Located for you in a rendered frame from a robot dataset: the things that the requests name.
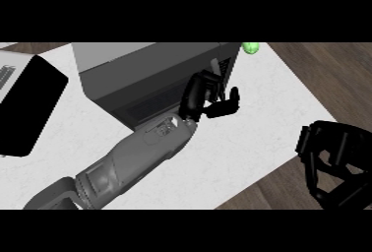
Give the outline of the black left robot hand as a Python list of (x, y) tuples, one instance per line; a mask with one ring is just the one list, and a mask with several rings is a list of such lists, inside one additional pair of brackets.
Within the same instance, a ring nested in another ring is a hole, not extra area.
[(217, 118), (232, 115), (239, 109), (237, 87), (230, 90), (230, 98), (226, 98), (223, 77), (212, 72), (202, 70), (187, 83), (181, 96), (178, 116), (183, 120), (199, 121), (201, 115)]

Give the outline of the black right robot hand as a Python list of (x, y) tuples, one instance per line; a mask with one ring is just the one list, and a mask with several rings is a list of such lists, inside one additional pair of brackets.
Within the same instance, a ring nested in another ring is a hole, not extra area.
[[(317, 120), (302, 127), (295, 152), (305, 167), (311, 196), (325, 210), (363, 210), (372, 204), (372, 132)], [(317, 171), (342, 183), (326, 192)]]

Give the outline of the dark grey microwave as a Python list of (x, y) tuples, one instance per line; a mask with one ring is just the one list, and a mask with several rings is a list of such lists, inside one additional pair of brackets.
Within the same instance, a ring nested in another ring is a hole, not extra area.
[(195, 73), (232, 74), (236, 42), (75, 42), (88, 99), (133, 130), (177, 109)]

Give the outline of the green round object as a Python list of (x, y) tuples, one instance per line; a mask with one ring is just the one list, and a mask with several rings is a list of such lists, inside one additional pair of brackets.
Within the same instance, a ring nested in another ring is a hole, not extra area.
[(240, 46), (242, 46), (242, 50), (246, 54), (254, 54), (258, 51), (258, 43), (257, 42), (245, 42)]

